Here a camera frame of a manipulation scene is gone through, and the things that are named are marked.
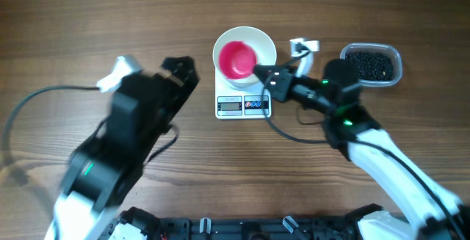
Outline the pink measuring scoop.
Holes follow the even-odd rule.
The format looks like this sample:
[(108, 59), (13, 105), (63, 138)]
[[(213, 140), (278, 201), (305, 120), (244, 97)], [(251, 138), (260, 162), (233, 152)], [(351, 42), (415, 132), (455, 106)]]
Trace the pink measuring scoop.
[(225, 44), (218, 56), (219, 69), (228, 79), (245, 79), (257, 64), (255, 51), (242, 41)]

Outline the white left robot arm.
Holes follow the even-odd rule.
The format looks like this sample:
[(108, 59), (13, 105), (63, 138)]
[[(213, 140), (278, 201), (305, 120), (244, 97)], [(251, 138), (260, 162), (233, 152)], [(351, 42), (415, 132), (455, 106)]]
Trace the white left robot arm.
[(110, 92), (110, 111), (70, 155), (47, 239), (97, 239), (157, 153), (157, 139), (199, 82), (191, 57), (168, 57), (146, 73), (120, 56), (96, 87)]

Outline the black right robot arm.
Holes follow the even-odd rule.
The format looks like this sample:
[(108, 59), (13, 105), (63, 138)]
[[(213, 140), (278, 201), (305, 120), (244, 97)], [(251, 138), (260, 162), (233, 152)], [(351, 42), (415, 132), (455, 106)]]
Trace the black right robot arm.
[(294, 75), (289, 63), (256, 65), (254, 75), (279, 101), (296, 101), (322, 113), (325, 142), (368, 173), (405, 219), (369, 206), (353, 220), (360, 239), (468, 239), (469, 206), (420, 170), (360, 103), (355, 66), (344, 59), (326, 64), (320, 80)]

